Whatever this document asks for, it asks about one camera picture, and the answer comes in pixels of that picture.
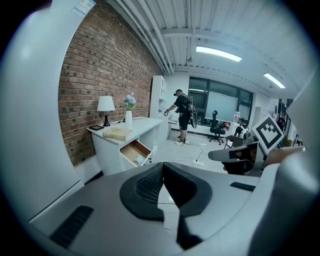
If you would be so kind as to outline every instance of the black t-shirt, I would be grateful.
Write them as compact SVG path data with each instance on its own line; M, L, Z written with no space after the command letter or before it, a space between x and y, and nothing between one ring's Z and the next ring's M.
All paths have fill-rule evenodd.
M278 121L276 124L279 126L279 128L280 128L281 131L284 130L284 127L285 127L285 126L284 126L284 123L283 123L283 122Z
M179 108L180 113L186 113L188 112L188 102L188 96L183 93L176 99L173 105Z

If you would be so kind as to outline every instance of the label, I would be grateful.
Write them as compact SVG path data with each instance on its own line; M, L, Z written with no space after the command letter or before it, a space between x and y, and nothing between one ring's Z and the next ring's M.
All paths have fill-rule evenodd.
M80 0L80 2L71 10L74 14L83 18L95 6L92 0Z

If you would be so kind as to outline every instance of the white desk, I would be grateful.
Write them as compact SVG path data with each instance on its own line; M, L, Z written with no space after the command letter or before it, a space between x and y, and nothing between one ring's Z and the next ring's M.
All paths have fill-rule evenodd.
M225 138L227 136L234 135L236 132L236 128L238 126L239 126L239 124L237 122L231 122L229 130L226 130L225 134L222 134L221 137ZM173 123L172 128L178 130L179 129L179 122ZM193 132L193 133L205 134L205 135L212 135L213 134L212 132L210 132L210 126L200 125L200 124L198 124L196 126L196 128L193 128L191 125L188 125L187 131Z
M155 153L159 145L160 124L163 120L136 117L132 122L132 132L126 141L104 138L103 133L110 128L126 128L126 123L111 124L101 130L91 130L94 148L100 168L105 176L138 167L138 155L145 158L142 165Z

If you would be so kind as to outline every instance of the fluorescent light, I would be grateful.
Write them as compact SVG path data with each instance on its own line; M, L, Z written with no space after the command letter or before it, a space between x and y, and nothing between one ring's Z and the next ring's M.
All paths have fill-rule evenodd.
M235 56L233 54L230 54L230 53L227 53L227 52L224 52L221 50L207 48L207 47L197 46L196 51L199 53L218 55L218 56L225 57L225 58L228 58L228 59L236 61L236 62L239 62L242 60L242 58Z
M280 88L286 88L284 87L284 85L282 83L280 83L277 79L275 79L272 75L270 75L269 73L264 74L264 76L268 79L270 79L272 82L274 82L277 86L279 86Z
M204 90L198 90L198 89L189 89L189 91L204 92Z

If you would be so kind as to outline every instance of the desk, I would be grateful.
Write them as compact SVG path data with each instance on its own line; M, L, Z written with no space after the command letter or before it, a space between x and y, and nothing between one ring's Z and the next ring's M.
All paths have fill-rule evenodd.
M155 153L159 145L160 124L163 120L136 117L132 122L132 132L126 141L104 138L103 134L110 128L126 128L126 123L111 124L101 130L91 130L93 144L100 168L105 176L138 167L135 162L137 155L145 158L142 165Z

